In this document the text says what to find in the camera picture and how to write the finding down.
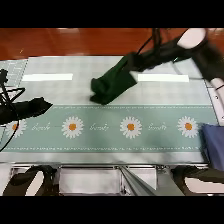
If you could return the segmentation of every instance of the metal bar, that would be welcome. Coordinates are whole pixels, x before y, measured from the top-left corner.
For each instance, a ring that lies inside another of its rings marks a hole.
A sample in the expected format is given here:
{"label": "metal bar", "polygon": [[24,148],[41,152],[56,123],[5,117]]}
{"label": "metal bar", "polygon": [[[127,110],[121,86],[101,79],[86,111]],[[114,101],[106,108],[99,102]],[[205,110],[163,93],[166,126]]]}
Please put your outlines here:
{"label": "metal bar", "polygon": [[128,170],[125,166],[119,166],[119,169],[134,196],[159,196],[156,190]]}

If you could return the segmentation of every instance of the orange flower center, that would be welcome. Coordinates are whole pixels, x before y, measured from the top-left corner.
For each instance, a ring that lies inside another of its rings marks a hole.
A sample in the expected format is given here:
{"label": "orange flower center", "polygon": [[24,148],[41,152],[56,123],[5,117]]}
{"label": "orange flower center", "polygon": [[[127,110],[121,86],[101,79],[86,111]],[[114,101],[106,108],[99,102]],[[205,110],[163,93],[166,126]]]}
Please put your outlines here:
{"label": "orange flower center", "polygon": [[192,129],[192,124],[190,124],[190,123],[186,123],[186,124],[185,124],[185,128],[186,128],[187,130],[191,130],[191,129]]}
{"label": "orange flower center", "polygon": [[134,124],[128,124],[128,130],[133,131],[135,129]]}
{"label": "orange flower center", "polygon": [[70,129],[71,131],[74,131],[74,130],[76,129],[76,124],[70,124],[70,125],[69,125],[69,129]]}
{"label": "orange flower center", "polygon": [[15,130],[16,130],[16,127],[17,127],[17,124],[14,124],[14,125],[12,126],[12,130],[15,131]]}

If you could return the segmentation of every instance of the white flower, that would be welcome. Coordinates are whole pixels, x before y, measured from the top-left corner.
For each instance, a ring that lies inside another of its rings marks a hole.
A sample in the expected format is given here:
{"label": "white flower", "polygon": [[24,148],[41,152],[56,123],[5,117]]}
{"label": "white flower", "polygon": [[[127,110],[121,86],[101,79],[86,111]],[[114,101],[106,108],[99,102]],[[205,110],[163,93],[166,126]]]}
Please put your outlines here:
{"label": "white flower", "polygon": [[198,134],[198,125],[194,118],[182,117],[179,119],[177,127],[185,137],[194,138]]}
{"label": "white flower", "polygon": [[61,131],[64,132],[63,135],[66,135],[66,138],[75,138],[82,134],[83,126],[83,121],[78,117],[69,117],[63,122]]}
{"label": "white flower", "polygon": [[[6,130],[6,134],[8,135],[9,138],[11,137],[13,132],[15,131],[16,126],[17,126],[17,121],[13,121],[6,126],[5,130]],[[14,137],[17,138],[20,135],[22,135],[24,130],[26,130],[26,121],[21,120],[21,121],[19,121],[19,127],[16,130],[16,133],[15,133]]]}
{"label": "white flower", "polygon": [[120,127],[120,131],[123,131],[123,135],[130,139],[139,136],[141,134],[140,130],[142,130],[140,121],[134,117],[126,117],[123,119]]}

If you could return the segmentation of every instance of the wooden floor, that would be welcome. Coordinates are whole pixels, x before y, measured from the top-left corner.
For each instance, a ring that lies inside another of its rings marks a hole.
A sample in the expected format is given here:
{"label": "wooden floor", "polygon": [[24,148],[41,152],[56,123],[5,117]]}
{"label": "wooden floor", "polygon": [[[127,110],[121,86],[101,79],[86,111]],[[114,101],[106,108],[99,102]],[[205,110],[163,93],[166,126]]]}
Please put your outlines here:
{"label": "wooden floor", "polygon": [[[224,32],[208,30],[209,39],[224,52]],[[174,38],[186,28],[172,28]],[[0,28],[0,60],[30,56],[125,55],[137,51],[151,28]],[[162,33],[163,42],[167,36]],[[144,50],[152,47],[150,43]]]}

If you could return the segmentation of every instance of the tabletop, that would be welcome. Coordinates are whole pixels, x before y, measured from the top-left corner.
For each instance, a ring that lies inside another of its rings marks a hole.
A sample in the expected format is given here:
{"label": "tabletop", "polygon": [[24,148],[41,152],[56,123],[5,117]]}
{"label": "tabletop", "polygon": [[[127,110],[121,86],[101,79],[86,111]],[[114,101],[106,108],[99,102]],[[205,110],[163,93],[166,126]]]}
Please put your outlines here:
{"label": "tabletop", "polygon": [[[21,130],[1,152],[0,161],[205,163],[201,125],[217,124],[223,111],[215,101],[213,88],[202,79],[194,62],[188,59],[176,64],[181,74],[189,76],[188,83],[139,82],[107,106],[94,104],[89,100],[93,95],[91,79],[102,76],[121,58],[51,56],[24,61],[24,69],[21,67],[17,82],[12,84],[26,89],[17,102],[44,97],[53,106],[44,115],[21,121]],[[166,63],[144,73],[176,74],[176,71]],[[42,74],[71,74],[72,78],[25,81],[27,76]],[[14,123],[1,127],[1,146],[12,133]]]}

